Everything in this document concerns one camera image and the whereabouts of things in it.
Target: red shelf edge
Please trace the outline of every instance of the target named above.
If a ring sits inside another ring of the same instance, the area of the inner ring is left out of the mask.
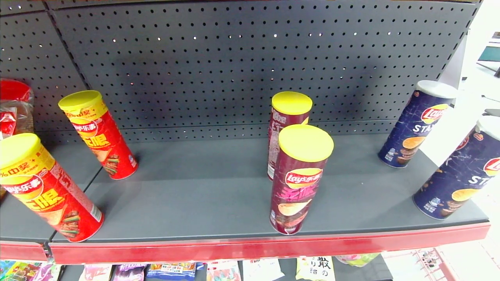
[[[42,244],[0,241],[0,260],[46,262],[48,259]]]
[[[424,230],[162,242],[49,243],[58,264],[151,263],[379,253],[481,240],[489,222]]]

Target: pegboard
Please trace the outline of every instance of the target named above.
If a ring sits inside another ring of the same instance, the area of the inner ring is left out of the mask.
[[[0,16],[44,11],[45,6],[42,1],[0,1]]]
[[[476,4],[231,1],[54,12],[122,129],[266,124],[270,99],[309,95],[311,122],[397,119],[436,80]]]
[[[395,120],[340,121],[311,123],[330,135],[388,134]],[[177,142],[196,140],[225,140],[265,138],[268,134],[266,124],[190,126],[173,128],[122,129],[121,134],[127,143]],[[38,136],[44,145],[63,145],[80,143],[82,139],[76,131],[45,131]]]
[[[33,88],[35,130],[74,130],[57,103],[85,84],[47,13],[2,16],[0,37],[0,75]]]

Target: potato chip can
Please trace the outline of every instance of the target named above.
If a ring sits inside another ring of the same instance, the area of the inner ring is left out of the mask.
[[[500,170],[500,117],[482,116],[475,128],[413,195],[424,214],[444,220]]]
[[[403,109],[378,157],[394,168],[404,168],[419,150],[434,125],[457,97],[457,89],[436,81],[422,80]]]
[[[307,124],[309,111],[313,101],[305,94],[295,91],[282,91],[271,99],[271,116],[269,118],[267,176],[272,181],[275,174],[276,160],[280,147],[278,135],[286,126]]]
[[[295,124],[278,136],[279,154],[272,181],[270,221],[276,231],[300,231],[316,195],[334,140],[324,130]]]
[[[113,180],[137,171],[139,165],[96,90],[72,93],[59,101],[69,121]]]
[[[8,137],[0,152],[0,184],[70,242],[90,238],[103,225],[104,215],[36,134]]]

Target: yellow lid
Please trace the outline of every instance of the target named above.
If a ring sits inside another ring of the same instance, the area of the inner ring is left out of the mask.
[[[272,107],[288,115],[301,115],[313,107],[313,100],[303,93],[296,91],[282,91],[271,99]]]
[[[20,133],[0,141],[0,169],[7,168],[40,149],[40,138],[34,133]]]
[[[303,162],[319,162],[327,159],[334,150],[334,140],[324,130],[295,124],[281,130],[279,148],[288,156]]]
[[[96,90],[83,90],[63,97],[57,105],[65,112],[79,112],[95,105],[103,96]]]

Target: navy blue chip can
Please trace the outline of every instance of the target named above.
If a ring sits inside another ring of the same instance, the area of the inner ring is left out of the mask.
[[[448,159],[413,195],[427,216],[444,220],[500,170],[500,117],[482,116]]]
[[[389,134],[378,157],[394,168],[404,168],[434,125],[457,97],[457,89],[436,81],[416,84],[406,107]]]

